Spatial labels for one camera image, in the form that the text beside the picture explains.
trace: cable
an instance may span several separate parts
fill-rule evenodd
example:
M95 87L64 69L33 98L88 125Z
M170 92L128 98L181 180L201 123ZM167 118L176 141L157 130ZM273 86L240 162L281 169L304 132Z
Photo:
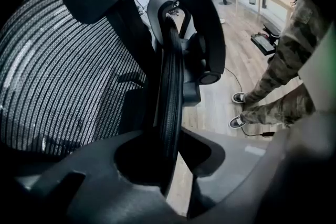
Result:
M241 127L241 130L243 131L243 133L244 133L246 136L263 136L262 134L253 134L253 135L251 135L251 134L247 134L247 133L245 133L243 127Z
M226 69L227 71L229 71L229 72L236 78L236 80L237 80L237 82L238 82L238 84L239 84L239 86L240 86L240 91L242 92L242 91L243 91L243 87L242 87L242 85L240 84L240 82L239 82L237 76L236 76L232 71L230 71L229 69L227 69L226 67L225 67L225 69ZM246 136L271 137L271 136L274 135L274 132L263 133L263 134L253 134L253 135L251 135L251 134L247 134L247 133L245 133L243 127L241 127L241 130L243 131L243 133L244 133Z
M237 76L236 76L232 71L228 70L226 67L225 67L225 69L226 69L227 71L229 71L232 75L235 76L235 78L236 78L236 80L237 80L237 82L238 82L238 84L239 84L239 86L240 86L240 91L242 92L242 91L243 91L243 87L242 87L242 85L240 84L240 82L239 82Z
M298 2L298 0L293 0L293 2L290 3L290 5L292 6L292 8L294 8L296 6L297 2Z

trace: laminate flooring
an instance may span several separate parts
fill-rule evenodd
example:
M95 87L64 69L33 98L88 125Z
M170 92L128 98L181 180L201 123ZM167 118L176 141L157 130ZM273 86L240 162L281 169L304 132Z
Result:
M268 57L264 56L250 40L252 34L262 31L263 23L267 20L263 17L258 17L255 12L242 4L239 5L239 11L236 15L235 0L228 1L230 2L229 5L219 5L220 16L226 19L226 23L222 25L226 42L225 66L236 75L243 92L248 92L254 88L268 65ZM173 18L176 25L181 27L184 18L183 12L180 11L179 16L174 15ZM259 105L281 98L301 83L298 78L293 79L286 86L282 86L269 94L264 100L259 102ZM229 121L242 111L242 106L232 103L231 100L234 93L240 92L240 86L230 72L225 70L222 78L217 83L201 86L200 88L202 101L195 107L183 109L182 120L184 127L215 132L221 135L245 137L252 140L271 139L263 138L262 136L247 137L241 129L233 130L228 127ZM244 131L247 134L254 135L283 128L282 124L246 124ZM186 216L187 213L192 178L192 173L179 154L167 202L182 216Z

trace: black sneaker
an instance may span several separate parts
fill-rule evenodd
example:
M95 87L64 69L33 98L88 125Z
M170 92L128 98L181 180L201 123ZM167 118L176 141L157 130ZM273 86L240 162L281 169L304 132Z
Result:
M237 92L232 96L232 102L237 104L244 104L244 94L243 92Z
M242 122L240 119L240 116L233 118L230 123L229 123L229 127L232 129L238 129L238 128L242 128L246 123Z

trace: mesh chair back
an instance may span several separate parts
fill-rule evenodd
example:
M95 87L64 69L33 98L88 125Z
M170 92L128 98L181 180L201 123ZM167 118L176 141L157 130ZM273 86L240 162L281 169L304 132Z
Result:
M62 0L25 0L0 32L1 142L67 155L137 130L146 85L105 18L85 25Z

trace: wooden floor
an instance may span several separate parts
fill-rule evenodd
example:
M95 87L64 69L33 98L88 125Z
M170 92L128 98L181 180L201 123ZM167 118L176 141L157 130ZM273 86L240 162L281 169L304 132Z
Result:
M248 92L254 88L268 65L268 56L264 56L250 40L252 34L262 31L266 19L258 18L256 13L242 4L239 5L238 15L236 15L235 0L228 1L229 5L219 5L220 17L226 19L226 23L223 24L226 43L225 67L237 76L243 92ZM183 15L175 18L179 25ZM273 102L299 84L301 84L300 80L294 79L286 86L273 91L259 104ZM245 136L242 130L232 130L228 127L228 122L242 111L241 106L232 103L231 100L236 92L240 92L240 86L235 77L225 70L219 82L201 86L200 104L193 108L184 108L183 126L230 136ZM244 131L247 134L261 134L281 128L283 128L282 125L253 124L245 125Z

